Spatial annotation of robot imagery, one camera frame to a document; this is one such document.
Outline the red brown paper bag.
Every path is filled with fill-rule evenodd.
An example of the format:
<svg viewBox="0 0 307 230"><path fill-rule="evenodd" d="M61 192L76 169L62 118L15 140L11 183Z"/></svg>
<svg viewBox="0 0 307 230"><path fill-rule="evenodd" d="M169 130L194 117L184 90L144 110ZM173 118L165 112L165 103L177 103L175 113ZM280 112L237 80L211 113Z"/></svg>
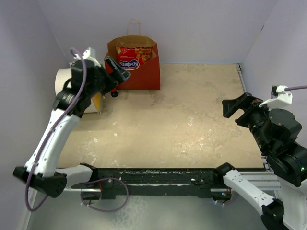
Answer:
<svg viewBox="0 0 307 230"><path fill-rule="evenodd" d="M141 23L137 19L128 22L127 31L124 36L114 38L107 44L106 56L111 56L117 63L116 46L124 47L152 47L151 58L138 69L127 70L131 76L122 84L118 90L159 90L161 89L160 61L157 43L148 36L144 36Z"/></svg>

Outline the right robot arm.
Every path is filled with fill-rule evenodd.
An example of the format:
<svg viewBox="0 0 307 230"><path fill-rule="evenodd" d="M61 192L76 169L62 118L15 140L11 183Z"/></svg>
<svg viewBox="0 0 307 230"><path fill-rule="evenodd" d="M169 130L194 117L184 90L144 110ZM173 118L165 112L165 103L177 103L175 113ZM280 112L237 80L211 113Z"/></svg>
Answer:
<svg viewBox="0 0 307 230"><path fill-rule="evenodd" d="M223 117L243 110L235 122L253 135L262 156L277 176L282 197L266 194L243 179L237 169L224 163L215 168L213 182L229 187L259 213L268 230L307 228L307 149L296 142L302 125L276 99L263 101L246 92L232 100L222 100Z"/></svg>

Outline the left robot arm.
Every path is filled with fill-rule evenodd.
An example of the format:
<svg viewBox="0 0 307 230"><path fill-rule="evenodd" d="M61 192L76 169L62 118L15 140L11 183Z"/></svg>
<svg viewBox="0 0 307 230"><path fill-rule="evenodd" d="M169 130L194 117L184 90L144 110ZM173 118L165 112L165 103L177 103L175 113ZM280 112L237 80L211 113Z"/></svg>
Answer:
<svg viewBox="0 0 307 230"><path fill-rule="evenodd" d="M131 73L112 57L105 65L93 57L75 58L69 69L60 69L56 75L55 101L47 128L33 155L24 166L17 166L14 177L49 197L56 198L66 186L83 183L88 188L97 186L99 177L88 166L77 166L61 171L59 157L72 130L86 109L93 104L95 95L106 95L124 83Z"/></svg>

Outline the red candy snack bag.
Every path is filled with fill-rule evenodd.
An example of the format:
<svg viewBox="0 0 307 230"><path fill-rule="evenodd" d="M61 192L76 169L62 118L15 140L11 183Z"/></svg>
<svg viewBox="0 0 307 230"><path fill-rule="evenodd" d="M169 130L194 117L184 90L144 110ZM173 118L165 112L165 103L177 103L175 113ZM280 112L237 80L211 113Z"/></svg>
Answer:
<svg viewBox="0 0 307 230"><path fill-rule="evenodd" d="M116 46L119 66L126 70L138 69L151 58L152 49L152 47Z"/></svg>

